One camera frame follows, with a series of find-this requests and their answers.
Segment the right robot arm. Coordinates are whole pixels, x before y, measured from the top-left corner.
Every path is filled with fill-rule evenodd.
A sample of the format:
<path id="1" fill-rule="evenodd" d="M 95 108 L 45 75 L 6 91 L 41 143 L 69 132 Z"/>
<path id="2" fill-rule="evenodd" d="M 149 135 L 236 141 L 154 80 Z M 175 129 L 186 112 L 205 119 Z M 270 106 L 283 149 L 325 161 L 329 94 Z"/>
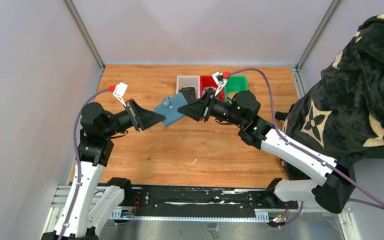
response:
<path id="1" fill-rule="evenodd" d="M 354 173 L 343 170 L 338 160 L 318 153 L 297 142 L 258 115 L 261 105 L 249 90 L 235 94 L 230 103 L 212 96 L 210 90 L 184 106 L 178 108 L 181 114 L 199 122 L 210 117 L 235 125 L 238 136 L 247 145 L 279 157 L 297 168 L 308 179 L 273 180 L 269 186 L 272 193 L 282 202 L 315 202 L 326 211 L 340 214 L 345 208 L 355 186 Z"/>

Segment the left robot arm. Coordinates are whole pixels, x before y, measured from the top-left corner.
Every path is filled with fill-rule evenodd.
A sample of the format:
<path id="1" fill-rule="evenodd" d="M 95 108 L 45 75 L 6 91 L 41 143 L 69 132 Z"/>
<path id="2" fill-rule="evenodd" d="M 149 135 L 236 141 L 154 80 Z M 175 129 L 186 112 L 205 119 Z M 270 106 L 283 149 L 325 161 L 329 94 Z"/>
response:
<path id="1" fill-rule="evenodd" d="M 140 107 L 133 99 L 125 109 L 113 114 L 98 102 L 87 103 L 80 111 L 80 143 L 75 144 L 76 167 L 73 183 L 60 219 L 43 240 L 97 240 L 115 208 L 133 199 L 132 184 L 127 178 L 113 177 L 93 203 L 114 143 L 114 135 L 134 127 L 144 131 L 166 118 Z"/>

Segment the blue card holder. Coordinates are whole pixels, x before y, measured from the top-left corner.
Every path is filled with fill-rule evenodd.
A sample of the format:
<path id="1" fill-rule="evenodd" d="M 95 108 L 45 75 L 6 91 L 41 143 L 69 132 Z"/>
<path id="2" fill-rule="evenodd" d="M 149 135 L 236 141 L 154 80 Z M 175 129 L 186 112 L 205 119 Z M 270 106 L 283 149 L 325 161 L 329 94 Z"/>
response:
<path id="1" fill-rule="evenodd" d="M 172 97 L 164 97 L 161 101 L 161 104 L 154 107 L 154 111 L 157 114 L 163 115 L 165 120 L 162 121 L 162 124 L 165 127 L 172 125 L 178 120 L 185 117 L 183 113 L 178 112 L 180 107 L 186 106 L 188 104 L 184 95 L 179 92 Z"/>

